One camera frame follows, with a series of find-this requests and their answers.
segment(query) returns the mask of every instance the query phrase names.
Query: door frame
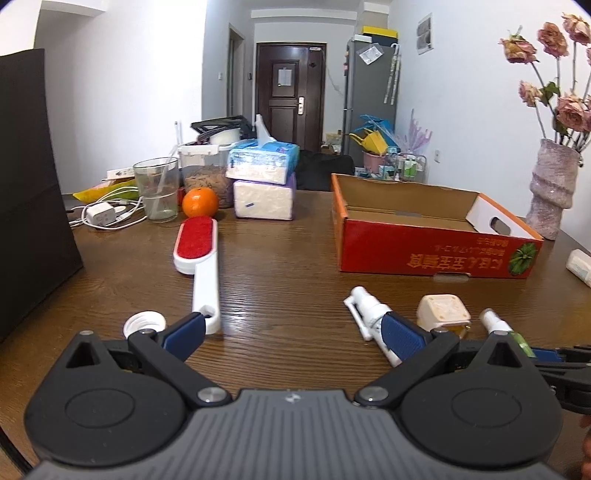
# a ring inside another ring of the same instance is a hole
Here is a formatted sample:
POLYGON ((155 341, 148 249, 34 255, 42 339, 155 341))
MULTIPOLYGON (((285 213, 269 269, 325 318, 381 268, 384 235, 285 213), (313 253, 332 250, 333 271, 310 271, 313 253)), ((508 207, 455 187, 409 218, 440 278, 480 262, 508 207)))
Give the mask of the door frame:
POLYGON ((242 115, 244 113, 245 82, 244 70, 246 65, 246 48, 244 36, 232 24, 228 29, 228 58, 226 59, 226 113, 228 116, 242 115), (233 76, 230 79, 230 46, 234 42, 233 51, 233 76), (230 85, 232 85, 231 95, 234 98, 234 113, 229 113, 230 85))
POLYGON ((277 41, 263 41, 256 43, 256 67, 255 67, 255 108, 253 117, 256 117, 258 111, 258 100, 259 100, 259 89, 258 89, 258 71, 259 71, 259 60, 261 58, 261 46, 273 46, 273 47, 320 47, 322 50, 322 58, 324 68, 322 69, 322 84, 320 85, 320 132, 319 132, 319 139, 318 139, 318 149, 320 151, 320 147, 322 146, 323 137, 324 137, 324 103, 326 101, 326 69, 327 66, 327 57, 326 57, 326 43, 319 43, 319 42, 277 42, 277 41))

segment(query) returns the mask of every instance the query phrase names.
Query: gray refrigerator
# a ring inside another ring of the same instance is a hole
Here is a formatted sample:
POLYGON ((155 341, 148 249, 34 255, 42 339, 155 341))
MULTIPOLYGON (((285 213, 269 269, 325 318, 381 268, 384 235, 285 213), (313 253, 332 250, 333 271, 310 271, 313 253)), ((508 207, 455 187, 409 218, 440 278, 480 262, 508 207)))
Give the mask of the gray refrigerator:
POLYGON ((389 120, 392 126, 396 117, 397 73, 400 70, 400 65, 397 65, 398 47, 381 47, 384 54, 367 65, 358 51, 368 45, 367 42, 354 40, 347 45, 342 153, 350 155, 356 167, 363 167, 363 149, 349 134, 365 123, 360 115, 389 120))

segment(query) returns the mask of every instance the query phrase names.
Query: wooden table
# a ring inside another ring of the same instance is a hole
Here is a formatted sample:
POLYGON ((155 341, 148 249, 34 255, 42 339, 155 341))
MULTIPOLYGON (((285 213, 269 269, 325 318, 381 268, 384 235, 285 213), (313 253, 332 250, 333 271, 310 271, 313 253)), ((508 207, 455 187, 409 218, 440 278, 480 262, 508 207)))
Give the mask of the wooden table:
MULTIPOLYGON (((565 234, 547 242, 528 280, 340 273, 328 193, 297 192, 293 222, 236 220, 220 213, 220 296, 223 335, 208 338, 189 364, 236 394, 241 387, 344 388, 352 395, 389 365, 364 343, 343 299, 365 286, 409 318, 426 294, 458 295, 477 318, 494 308, 530 344, 591 343, 591 290, 565 269, 578 244, 565 234)), ((172 250, 180 219, 103 233, 76 230, 86 268, 41 304, 0 348, 0 424, 34 462, 22 415, 49 368, 80 330, 120 338, 124 321, 143 310, 175 322, 190 311, 193 279, 179 274, 172 250)), ((482 338, 476 322, 471 333, 482 338)), ((584 431, 565 412, 550 459, 560 472, 581 460, 584 431)), ((0 454, 0 479, 19 478, 0 454)))

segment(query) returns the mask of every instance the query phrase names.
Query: pink textured vase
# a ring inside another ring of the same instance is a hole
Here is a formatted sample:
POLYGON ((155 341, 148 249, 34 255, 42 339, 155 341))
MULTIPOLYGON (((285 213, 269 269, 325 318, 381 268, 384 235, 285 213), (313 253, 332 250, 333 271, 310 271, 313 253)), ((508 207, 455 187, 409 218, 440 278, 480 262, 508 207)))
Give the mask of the pink textured vase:
POLYGON ((547 240, 556 240, 562 211, 573 206, 581 155, 572 148, 543 139, 530 190, 534 194, 525 222, 547 240))

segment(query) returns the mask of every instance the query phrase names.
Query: spray bottle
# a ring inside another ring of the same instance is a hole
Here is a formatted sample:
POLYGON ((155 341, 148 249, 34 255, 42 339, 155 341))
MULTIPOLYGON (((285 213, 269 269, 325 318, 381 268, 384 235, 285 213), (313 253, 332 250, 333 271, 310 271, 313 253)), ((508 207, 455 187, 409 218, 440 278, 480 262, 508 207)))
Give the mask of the spray bottle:
POLYGON ((345 305, 353 315, 363 339, 366 342, 375 340, 390 364, 393 367, 400 365, 402 360, 382 340, 382 318, 392 309, 380 303, 363 287, 355 287, 351 290, 351 296, 345 300, 345 305))
POLYGON ((514 331, 509 324, 502 320, 494 310, 486 309, 480 314, 480 321, 488 331, 488 333, 496 332, 501 330, 503 332, 508 332, 509 335, 513 337, 513 339, 517 342, 517 344, 521 347, 521 349, 525 352, 525 354, 529 357, 535 358, 535 353, 529 346, 529 344, 525 341, 523 336, 520 333, 514 331))

